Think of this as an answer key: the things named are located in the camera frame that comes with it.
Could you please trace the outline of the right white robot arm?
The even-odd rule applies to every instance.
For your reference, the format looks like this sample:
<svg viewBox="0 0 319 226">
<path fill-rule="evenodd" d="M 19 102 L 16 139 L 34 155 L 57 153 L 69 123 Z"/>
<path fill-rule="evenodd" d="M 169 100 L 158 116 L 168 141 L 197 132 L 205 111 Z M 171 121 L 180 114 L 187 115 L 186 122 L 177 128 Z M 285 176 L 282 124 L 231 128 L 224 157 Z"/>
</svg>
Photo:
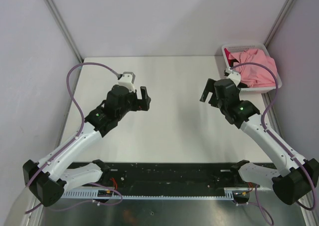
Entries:
<svg viewBox="0 0 319 226">
<path fill-rule="evenodd" d="M 319 163 L 316 159 L 307 160 L 290 147 L 271 127 L 263 128 L 262 115 L 248 100 L 240 100 L 240 90 L 231 79 L 208 79 L 201 102 L 218 108 L 225 119 L 248 135 L 266 153 L 275 169 L 258 166 L 242 160 L 232 166 L 230 182 L 241 187 L 252 182 L 272 189 L 285 204 L 292 205 L 317 186 Z"/>
</svg>

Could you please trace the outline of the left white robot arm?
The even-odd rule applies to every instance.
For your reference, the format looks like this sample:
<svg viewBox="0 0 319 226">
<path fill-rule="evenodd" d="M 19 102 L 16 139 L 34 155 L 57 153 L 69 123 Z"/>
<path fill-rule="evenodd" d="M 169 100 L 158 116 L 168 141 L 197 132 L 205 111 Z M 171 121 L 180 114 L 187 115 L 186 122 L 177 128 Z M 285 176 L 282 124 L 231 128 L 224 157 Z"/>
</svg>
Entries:
<svg viewBox="0 0 319 226">
<path fill-rule="evenodd" d="M 76 157 L 101 140 L 130 111 L 148 111 L 151 98 L 146 87 L 140 87 L 141 98 L 136 91 L 116 84 L 107 97 L 92 110 L 81 123 L 80 128 L 65 143 L 37 162 L 26 161 L 23 177 L 26 187 L 49 207 L 55 204 L 65 191 L 90 183 L 100 186 L 110 180 L 109 167 L 101 160 L 94 160 L 82 168 L 69 169 Z"/>
</svg>

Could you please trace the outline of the pink t shirt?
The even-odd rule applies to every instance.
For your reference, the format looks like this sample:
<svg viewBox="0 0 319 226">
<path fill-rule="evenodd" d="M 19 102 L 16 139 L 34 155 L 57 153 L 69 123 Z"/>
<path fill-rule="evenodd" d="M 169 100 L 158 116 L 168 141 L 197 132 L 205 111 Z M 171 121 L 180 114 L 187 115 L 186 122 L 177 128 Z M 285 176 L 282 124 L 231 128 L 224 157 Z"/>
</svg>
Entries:
<svg viewBox="0 0 319 226">
<path fill-rule="evenodd" d="M 233 63 L 233 67 L 247 62 L 261 64 L 272 71 L 277 76 L 277 67 L 274 59 L 267 56 L 263 50 L 250 48 L 242 52 L 231 53 L 231 56 L 239 62 Z M 245 64 L 234 68 L 241 75 L 241 83 L 245 84 L 246 88 L 274 87 L 275 81 L 272 75 L 264 68 L 256 65 Z"/>
</svg>

